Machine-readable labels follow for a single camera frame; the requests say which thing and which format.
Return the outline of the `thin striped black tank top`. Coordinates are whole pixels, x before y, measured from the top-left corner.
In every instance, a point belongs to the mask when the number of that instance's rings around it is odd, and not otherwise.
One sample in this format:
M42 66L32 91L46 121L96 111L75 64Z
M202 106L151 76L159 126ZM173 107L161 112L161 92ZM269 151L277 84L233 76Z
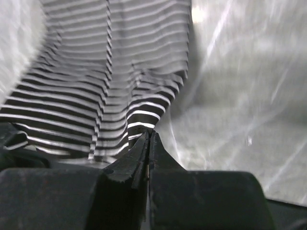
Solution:
M0 108L15 134L75 164L111 163L152 131L188 76L189 0L44 0L37 58Z

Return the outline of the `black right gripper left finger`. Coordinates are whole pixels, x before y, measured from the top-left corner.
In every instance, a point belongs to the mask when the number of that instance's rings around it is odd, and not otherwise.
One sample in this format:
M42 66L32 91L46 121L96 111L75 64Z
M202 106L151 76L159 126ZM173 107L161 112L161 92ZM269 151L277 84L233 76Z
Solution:
M138 230L149 136L113 164L65 164L29 149L0 152L3 230Z

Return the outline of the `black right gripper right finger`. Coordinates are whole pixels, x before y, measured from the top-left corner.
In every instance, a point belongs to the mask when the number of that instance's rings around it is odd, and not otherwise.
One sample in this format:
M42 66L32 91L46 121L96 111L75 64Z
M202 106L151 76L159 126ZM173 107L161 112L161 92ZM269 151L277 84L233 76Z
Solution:
M271 230L273 218L256 177L241 171L188 171L153 132L149 150L153 230Z

